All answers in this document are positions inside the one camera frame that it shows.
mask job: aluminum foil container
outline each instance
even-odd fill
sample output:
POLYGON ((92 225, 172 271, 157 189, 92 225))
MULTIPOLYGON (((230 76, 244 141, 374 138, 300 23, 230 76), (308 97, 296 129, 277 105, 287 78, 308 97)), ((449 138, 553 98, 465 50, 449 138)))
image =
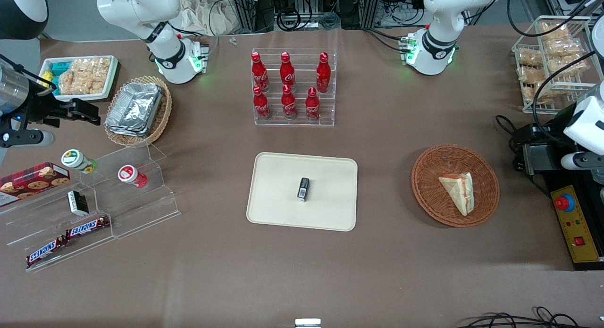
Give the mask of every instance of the aluminum foil container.
POLYGON ((117 96, 105 126, 119 135, 146 136, 161 100, 161 87, 155 84, 129 83, 117 96))

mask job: yellow control panel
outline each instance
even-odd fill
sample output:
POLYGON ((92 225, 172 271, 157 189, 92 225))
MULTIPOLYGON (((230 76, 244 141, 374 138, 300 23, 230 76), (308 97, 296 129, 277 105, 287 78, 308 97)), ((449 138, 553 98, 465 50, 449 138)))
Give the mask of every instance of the yellow control panel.
POLYGON ((574 188, 570 185, 553 191, 552 199, 572 261, 574 263, 598 262, 600 257, 585 223, 574 188))

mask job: small jar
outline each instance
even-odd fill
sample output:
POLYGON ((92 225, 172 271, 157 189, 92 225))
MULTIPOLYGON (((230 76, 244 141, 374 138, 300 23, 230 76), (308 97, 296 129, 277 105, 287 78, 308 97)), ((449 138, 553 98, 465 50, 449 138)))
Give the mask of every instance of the small jar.
POLYGON ((132 184, 137 188, 147 185, 147 175, 139 172, 132 165, 124 165, 119 169, 117 177, 124 183, 132 184))
POLYGON ((84 156, 80 150, 69 149, 61 157, 61 162, 68 168, 77 169, 82 173, 92 173, 97 168, 97 162, 84 156))

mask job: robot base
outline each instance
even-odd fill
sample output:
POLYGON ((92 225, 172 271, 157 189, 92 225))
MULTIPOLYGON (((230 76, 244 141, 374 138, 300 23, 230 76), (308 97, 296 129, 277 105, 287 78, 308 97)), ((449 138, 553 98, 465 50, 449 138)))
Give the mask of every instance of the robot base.
POLYGON ((426 29, 420 29, 415 33, 409 33, 405 40, 399 40, 400 49, 410 49, 408 53, 401 53, 403 65, 415 68, 417 72, 425 75, 437 75, 445 70, 445 67, 453 60, 455 49, 442 59, 434 59, 432 53, 428 52, 423 45, 422 38, 426 29))
POLYGON ((181 39, 185 45, 185 55, 174 68, 167 69, 159 65, 157 60, 155 64, 159 72, 171 83, 184 84, 193 79, 196 75, 205 73, 208 59, 208 48, 201 48, 199 42, 192 42, 187 38, 181 39))

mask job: coca-cola bottle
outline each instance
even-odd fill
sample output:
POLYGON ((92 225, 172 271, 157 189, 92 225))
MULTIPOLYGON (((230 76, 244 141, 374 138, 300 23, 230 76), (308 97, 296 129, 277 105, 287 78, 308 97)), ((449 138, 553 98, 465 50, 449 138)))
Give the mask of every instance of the coca-cola bottle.
POLYGON ((319 97, 317 97, 317 89, 314 87, 308 89, 308 97, 306 98, 306 118, 309 121, 319 120, 319 97))
POLYGON ((281 82, 283 85, 290 85, 292 92, 296 89, 296 76, 295 70, 292 63, 289 61, 289 53, 281 53, 281 68, 279 68, 281 74, 281 82))
POLYGON ((319 55, 319 66, 317 66, 317 90, 319 93, 326 93, 329 89, 329 79, 332 76, 332 69, 327 62, 329 55, 327 52, 319 55))
POLYGON ((266 71, 266 66, 264 66, 264 63, 261 61, 258 52, 252 53, 252 74, 254 75, 256 85, 258 85, 262 91, 268 91, 268 72, 266 71))
POLYGON ((268 107, 268 100, 266 100, 266 96, 258 85, 254 87, 254 108, 259 120, 267 121, 270 119, 271 113, 268 107))
POLYGON ((296 111, 296 98, 292 94, 292 87, 290 85, 283 85, 281 104, 283 104, 283 113, 285 113, 285 119, 288 121, 293 121, 294 119, 298 118, 298 111, 296 111))

